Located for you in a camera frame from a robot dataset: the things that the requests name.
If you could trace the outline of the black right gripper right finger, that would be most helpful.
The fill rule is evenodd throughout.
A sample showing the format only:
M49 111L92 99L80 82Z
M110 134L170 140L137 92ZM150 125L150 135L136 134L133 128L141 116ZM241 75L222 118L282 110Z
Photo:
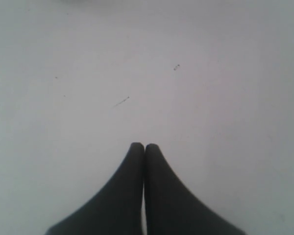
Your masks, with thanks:
M145 151L145 209L149 235L244 234L186 188L156 144Z

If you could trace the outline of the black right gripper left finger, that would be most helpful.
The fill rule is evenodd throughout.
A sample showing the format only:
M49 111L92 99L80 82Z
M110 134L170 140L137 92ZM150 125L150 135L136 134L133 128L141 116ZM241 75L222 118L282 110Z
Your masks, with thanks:
M134 142L112 178L48 235L141 235L144 146Z

